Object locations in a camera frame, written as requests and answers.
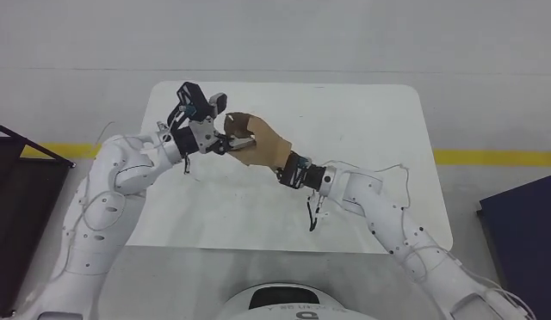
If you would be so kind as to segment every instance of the brown cardboard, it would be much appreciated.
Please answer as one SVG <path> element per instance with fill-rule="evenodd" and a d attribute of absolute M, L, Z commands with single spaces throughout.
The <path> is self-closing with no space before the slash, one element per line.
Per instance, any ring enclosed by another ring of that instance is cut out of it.
<path fill-rule="evenodd" d="M 268 123 L 252 114 L 234 112 L 226 115 L 224 121 L 226 135 L 237 138 L 253 137 L 256 145 L 228 154 L 241 163 L 268 166 L 271 169 L 284 168 L 291 153 L 291 143 L 279 136 Z"/>

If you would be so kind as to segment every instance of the concrete floor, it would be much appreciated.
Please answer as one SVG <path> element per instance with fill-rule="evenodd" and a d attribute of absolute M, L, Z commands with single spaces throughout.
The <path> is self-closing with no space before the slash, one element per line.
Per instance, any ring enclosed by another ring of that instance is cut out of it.
<path fill-rule="evenodd" d="M 551 0 L 0 0 L 0 122 L 39 142 L 91 143 L 110 120 L 107 135 L 137 132 L 149 92 L 163 80 L 403 83 L 420 95 L 434 148 L 548 151 L 550 7 Z M 57 254 L 56 230 L 87 163 L 71 172 L 26 291 Z M 478 201 L 550 172 L 438 166 L 452 251 L 466 266 L 496 278 L 474 215 Z M 121 261 L 133 254 L 126 249 Z M 109 290 L 109 298 L 121 291 Z"/>

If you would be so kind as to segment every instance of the white tabletop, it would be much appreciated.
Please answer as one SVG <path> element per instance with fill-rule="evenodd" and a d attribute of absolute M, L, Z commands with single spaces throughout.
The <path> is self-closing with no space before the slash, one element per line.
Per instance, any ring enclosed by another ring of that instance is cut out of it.
<path fill-rule="evenodd" d="M 157 130 L 177 103 L 183 81 L 152 90 L 142 132 Z M 452 235 L 432 156 L 423 110 L 415 89 L 404 85 L 199 82 L 206 97 L 224 92 L 227 112 L 266 120 L 314 163 L 344 160 L 367 169 L 403 163 L 410 169 L 410 214 L 445 249 Z M 223 128 L 224 116 L 215 125 Z M 308 231 L 309 190 L 280 185 L 263 167 L 246 167 L 226 155 L 190 156 L 161 175 L 128 245 L 384 253 L 365 220 L 326 201 L 329 215 Z M 383 192 L 406 204 L 406 173 L 381 173 Z"/>

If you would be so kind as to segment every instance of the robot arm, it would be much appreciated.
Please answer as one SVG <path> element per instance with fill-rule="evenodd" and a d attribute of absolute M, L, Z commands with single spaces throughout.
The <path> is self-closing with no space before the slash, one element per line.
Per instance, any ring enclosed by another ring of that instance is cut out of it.
<path fill-rule="evenodd" d="M 145 190 L 182 160 L 188 165 L 189 154 L 223 155 L 254 144 L 251 138 L 227 137 L 214 128 L 214 118 L 226 109 L 226 95 L 207 101 L 194 83 L 184 83 L 176 94 L 180 102 L 168 125 L 158 123 L 156 132 L 117 135 L 103 143 L 65 215 L 61 250 L 50 279 L 31 306 L 22 309 L 22 318 L 97 318 L 103 282 L 138 223 Z M 189 125 L 183 126 L 186 120 Z"/>
<path fill-rule="evenodd" d="M 364 217 L 371 233 L 447 319 L 526 319 L 526 311 L 506 294 L 471 278 L 457 259 L 412 220 L 407 207 L 384 197 L 377 173 L 316 166 L 292 152 L 278 177 L 283 185 L 313 188 L 319 197 Z"/>

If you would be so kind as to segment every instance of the yellow tape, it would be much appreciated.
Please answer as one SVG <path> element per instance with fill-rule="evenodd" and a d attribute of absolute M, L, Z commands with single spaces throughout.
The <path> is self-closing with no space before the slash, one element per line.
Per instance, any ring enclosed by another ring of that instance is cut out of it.
<path fill-rule="evenodd" d="M 100 145 L 45 143 L 42 146 L 69 159 L 92 158 Z M 536 166 L 551 167 L 551 151 L 433 151 L 436 164 L 485 166 Z M 23 157 L 44 157 L 33 148 L 25 147 Z"/>
<path fill-rule="evenodd" d="M 40 144 L 44 148 L 53 151 L 56 154 L 59 154 L 62 157 L 68 159 L 74 158 L 93 158 L 96 156 L 97 152 L 100 150 L 101 145 L 91 145 L 88 143 L 78 143 L 78 144 L 69 144 L 69 143 L 45 143 Z M 47 157 L 47 155 L 42 154 L 34 148 L 25 146 L 22 157 Z"/>
<path fill-rule="evenodd" d="M 551 167 L 551 151 L 434 150 L 436 164 Z"/>

